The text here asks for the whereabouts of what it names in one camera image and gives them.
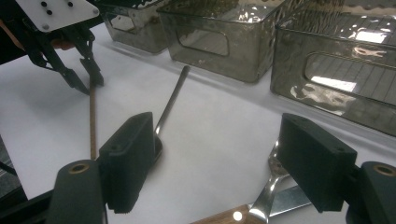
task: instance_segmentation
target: white table surface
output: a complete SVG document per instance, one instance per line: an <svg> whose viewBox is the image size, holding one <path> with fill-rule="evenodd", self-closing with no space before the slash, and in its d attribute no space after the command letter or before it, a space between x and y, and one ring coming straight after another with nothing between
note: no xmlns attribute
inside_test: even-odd
<svg viewBox="0 0 396 224"><path fill-rule="evenodd" d="M151 55L114 43L102 24L93 51L105 86L97 90L97 145L129 117L152 111L154 123L184 66L167 50ZM75 49L58 51L88 84ZM163 155L148 175L131 213L108 212L110 224L190 223L252 203L269 177L266 159L282 113L304 116L355 148L357 164L396 165L396 138L273 95L271 70L248 85L193 67L165 122ZM59 169L90 157L89 97L58 73L27 57L0 66L0 134L28 198L53 188ZM271 223L345 223L343 213L313 206Z"/></svg>

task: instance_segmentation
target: black mechanical part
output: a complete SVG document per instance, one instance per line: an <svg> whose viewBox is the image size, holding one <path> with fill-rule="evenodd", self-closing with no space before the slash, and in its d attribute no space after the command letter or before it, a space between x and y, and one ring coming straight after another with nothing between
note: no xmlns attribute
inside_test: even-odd
<svg viewBox="0 0 396 224"><path fill-rule="evenodd" d="M97 161L75 161L59 171L46 223L107 223Z"/></svg>
<svg viewBox="0 0 396 224"><path fill-rule="evenodd" d="M316 123L292 114L282 116L279 160L321 213L340 211L337 189L355 164L357 152Z"/></svg>
<svg viewBox="0 0 396 224"><path fill-rule="evenodd" d="M284 114L278 158L319 212L349 204L348 224L396 224L396 168L355 165L357 152L309 119Z"/></svg>
<svg viewBox="0 0 396 224"><path fill-rule="evenodd" d="M99 149L105 200L117 213L129 213L134 207L154 163L152 113L128 119Z"/></svg>

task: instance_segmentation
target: plastic container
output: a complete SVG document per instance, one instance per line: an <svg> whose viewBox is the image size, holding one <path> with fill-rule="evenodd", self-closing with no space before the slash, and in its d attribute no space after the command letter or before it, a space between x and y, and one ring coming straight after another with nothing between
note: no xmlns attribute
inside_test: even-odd
<svg viewBox="0 0 396 224"><path fill-rule="evenodd" d="M276 27L271 91L396 136L396 3L309 1Z"/></svg>
<svg viewBox="0 0 396 224"><path fill-rule="evenodd" d="M159 53L167 41L157 8L169 0L102 0L97 2L112 39L117 42Z"/></svg>
<svg viewBox="0 0 396 224"><path fill-rule="evenodd" d="M254 83L273 60L275 24L304 0L178 0L160 7L173 60Z"/></svg>

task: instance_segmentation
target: robotic arm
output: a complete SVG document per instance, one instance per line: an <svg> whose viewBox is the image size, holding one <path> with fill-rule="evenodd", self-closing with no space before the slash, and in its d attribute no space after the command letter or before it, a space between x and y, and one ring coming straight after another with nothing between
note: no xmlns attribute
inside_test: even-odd
<svg viewBox="0 0 396 224"><path fill-rule="evenodd" d="M60 73L71 88L89 94L76 72L64 65L50 43L63 38L83 57L80 61L92 83L104 85L92 53L95 37L84 23L99 15L96 7L85 0L3 0L1 4L0 19L21 43L33 64Z"/></svg>

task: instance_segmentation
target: wooden handle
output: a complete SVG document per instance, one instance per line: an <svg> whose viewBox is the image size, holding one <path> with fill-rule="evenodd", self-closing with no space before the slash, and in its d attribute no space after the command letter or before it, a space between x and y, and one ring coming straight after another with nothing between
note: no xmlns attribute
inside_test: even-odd
<svg viewBox="0 0 396 224"><path fill-rule="evenodd" d="M261 220L248 213L248 206L241 205L234 209L207 217L192 224L262 224Z"/></svg>

